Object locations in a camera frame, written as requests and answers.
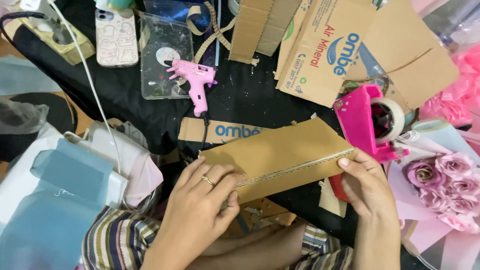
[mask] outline fingernail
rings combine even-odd
[[[344,166],[344,167],[348,166],[348,163],[349,163],[349,162],[350,162],[350,161],[349,161],[348,159],[346,159],[346,158],[341,158],[341,159],[338,161],[338,163],[339,163],[340,165]]]

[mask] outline pink phone case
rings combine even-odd
[[[104,67],[127,67],[138,63],[135,17],[124,18],[113,14],[109,21],[100,20],[96,25],[96,60]]]

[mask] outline tape roll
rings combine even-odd
[[[370,104],[382,104],[390,110],[392,115],[392,120],[390,121],[392,124],[392,130],[384,137],[376,138],[375,142],[380,144],[395,140],[400,133],[402,133],[405,125],[405,116],[402,108],[400,108],[400,105],[389,98],[372,98],[370,100]]]

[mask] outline red object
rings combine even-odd
[[[343,190],[343,187],[342,187],[342,175],[337,174],[334,176],[330,176],[328,180],[330,180],[330,185],[332,186],[333,193],[335,193],[335,197],[337,197],[338,199],[344,200],[346,202],[350,202],[350,200],[347,197],[347,194],[345,194],[345,191]]]

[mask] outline gold ring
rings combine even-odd
[[[210,177],[208,176],[202,176],[202,180],[205,180],[207,181],[209,184],[211,184],[212,186],[215,186],[215,183],[212,181],[212,179],[210,179]]]

